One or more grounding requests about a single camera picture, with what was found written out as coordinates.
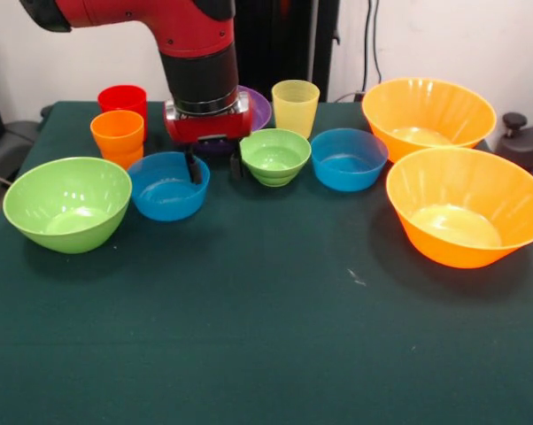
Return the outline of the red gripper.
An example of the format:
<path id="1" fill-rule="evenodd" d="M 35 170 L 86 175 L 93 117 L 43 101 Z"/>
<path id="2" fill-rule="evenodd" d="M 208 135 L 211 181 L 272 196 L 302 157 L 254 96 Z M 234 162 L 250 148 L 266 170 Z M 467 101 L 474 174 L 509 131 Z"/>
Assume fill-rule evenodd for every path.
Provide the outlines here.
<path id="1" fill-rule="evenodd" d="M 212 115 L 186 115 L 170 99 L 164 102 L 164 122 L 172 141 L 181 147 L 218 140 L 236 143 L 251 133 L 251 98 L 238 97 L 228 110 Z M 192 148 L 184 151 L 184 158 L 191 182 L 201 184 L 202 172 Z M 229 166 L 233 179 L 244 178 L 243 161 L 238 149 L 231 153 Z"/>

